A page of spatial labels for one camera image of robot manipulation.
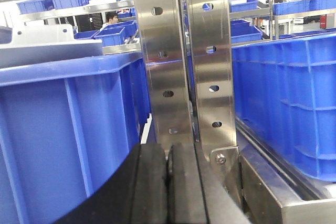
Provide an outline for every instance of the shelving rack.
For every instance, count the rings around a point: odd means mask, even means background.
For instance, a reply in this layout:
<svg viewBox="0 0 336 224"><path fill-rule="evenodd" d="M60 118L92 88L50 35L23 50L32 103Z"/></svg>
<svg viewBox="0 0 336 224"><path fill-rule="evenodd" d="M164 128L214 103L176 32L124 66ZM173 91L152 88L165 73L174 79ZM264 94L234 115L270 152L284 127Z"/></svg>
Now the shelving rack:
<svg viewBox="0 0 336 224"><path fill-rule="evenodd" d="M45 12L38 13L29 13L29 14L21 14L20 18L24 22L33 21L33 20L42 20L42 19L52 19L52 18L61 18L68 16L77 16L77 15L85 15L92 13L100 13L106 12L110 10L118 10L121 8L132 8L134 7L133 0L127 1L118 1L115 3L109 4L99 4L99 5L86 5L86 6L78 6L73 8L66 9L53 9ZM127 17L122 18L123 21L133 20L135 17ZM141 51L141 45L136 43L130 43L131 40L127 41L124 45L116 45L110 47L103 47L103 53L107 54L119 54L123 52L134 52Z"/></svg>
<svg viewBox="0 0 336 224"><path fill-rule="evenodd" d="M303 12L303 13L292 13L292 14L285 14L285 15L274 15L275 39L279 39L279 20L281 20L281 19L300 18L300 17L308 17L308 16L318 16L318 15L332 14L332 13L336 13L336 9L312 10L310 12Z"/></svg>
<svg viewBox="0 0 336 224"><path fill-rule="evenodd" d="M22 21L27 22L27 21L33 21L33 20L106 12L109 10L118 10L121 8L131 8L133 6L134 6L133 0L127 0L127 1L119 1L115 3L110 3L110 4L86 5L86 6L78 6L78 7L66 8L66 9L53 9L53 10L47 10L45 12L38 12L38 13L21 14L20 18Z"/></svg>
<svg viewBox="0 0 336 224"><path fill-rule="evenodd" d="M257 43L257 42L264 42L268 40L272 40L273 38L273 7L272 7L272 0L269 0L269 7L264 8L263 6L258 7L258 9L253 10L245 10L243 12L235 12L230 13L230 19L238 19L238 18L262 18L262 17L268 17L269 18L269 37L270 39L264 39L264 40L256 40L256 41L249 41L249 42L243 42L243 43L236 43L233 44L233 46L239 46L244 44L251 44L251 43Z"/></svg>

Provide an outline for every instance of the bolt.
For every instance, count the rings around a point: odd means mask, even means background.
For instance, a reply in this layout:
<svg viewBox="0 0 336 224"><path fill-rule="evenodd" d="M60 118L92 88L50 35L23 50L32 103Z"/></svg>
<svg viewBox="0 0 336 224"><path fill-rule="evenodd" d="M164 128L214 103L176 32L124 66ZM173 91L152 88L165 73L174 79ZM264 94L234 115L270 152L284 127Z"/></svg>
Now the bolt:
<svg viewBox="0 0 336 224"><path fill-rule="evenodd" d="M226 162L226 157L224 156L223 153L219 153L219 154L217 154L217 156L216 156L216 161L217 161L218 164L220 164L220 165L224 165L225 162Z"/></svg>

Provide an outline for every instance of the person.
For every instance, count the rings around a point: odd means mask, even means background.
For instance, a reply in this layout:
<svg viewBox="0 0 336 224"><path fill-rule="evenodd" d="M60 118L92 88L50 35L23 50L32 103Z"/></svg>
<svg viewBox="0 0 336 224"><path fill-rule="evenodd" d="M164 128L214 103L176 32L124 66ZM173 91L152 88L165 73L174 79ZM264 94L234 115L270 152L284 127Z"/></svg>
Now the person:
<svg viewBox="0 0 336 224"><path fill-rule="evenodd" d="M106 13L106 23L103 24L101 30L106 26L118 23L118 14L116 12L107 12Z"/></svg>

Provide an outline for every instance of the metal frame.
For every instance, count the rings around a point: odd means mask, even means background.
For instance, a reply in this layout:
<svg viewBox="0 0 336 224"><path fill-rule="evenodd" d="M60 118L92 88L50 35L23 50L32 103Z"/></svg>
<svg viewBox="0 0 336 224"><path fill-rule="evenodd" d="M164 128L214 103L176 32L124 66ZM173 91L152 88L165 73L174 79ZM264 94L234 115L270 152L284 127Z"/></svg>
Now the metal frame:
<svg viewBox="0 0 336 224"><path fill-rule="evenodd" d="M281 171L261 149L253 133L239 124L237 141L240 146L243 195L257 223L262 224L332 224L336 223L336 198L327 195L322 182L315 181L313 194L289 186Z"/></svg>
<svg viewBox="0 0 336 224"><path fill-rule="evenodd" d="M179 0L136 0L135 9L156 139L167 153L194 141Z"/></svg>
<svg viewBox="0 0 336 224"><path fill-rule="evenodd" d="M336 13L336 9L313 10L311 12L292 13L292 14L285 14L285 15L274 15L275 39L279 39L279 20L281 20L281 19L300 18L300 17L307 17L307 16L318 16L318 15L332 14L332 13Z"/></svg>
<svg viewBox="0 0 336 224"><path fill-rule="evenodd" d="M236 145L228 0L187 0L187 12L199 136L209 158L213 149Z"/></svg>
<svg viewBox="0 0 336 224"><path fill-rule="evenodd" d="M270 39L268 40L273 40L273 0L269 0L268 6L265 7L266 5L263 3L260 3L261 6L258 7L258 9L254 10L246 10L243 12L235 12L235 13L230 13L230 19L236 19L236 18L262 18L262 17L268 17L269 18L269 37ZM258 41L249 41L247 43L236 43L234 46L240 46L240 45L245 45L245 44L253 44L253 43L258 43L262 42L261 40Z"/></svg>
<svg viewBox="0 0 336 224"><path fill-rule="evenodd" d="M91 13L100 13L106 12L109 10L118 10L121 8L133 7L133 0L127 1L118 1L110 4L100 4L100 5L86 5L86 6L78 6L73 8L66 9L54 9L47 10L45 12L39 13L29 13L29 14L21 14L20 18L22 21L32 21L32 20L41 20L41 19L50 19L50 18L59 18L59 17L69 17L69 16L77 16L83 14L91 14Z"/></svg>

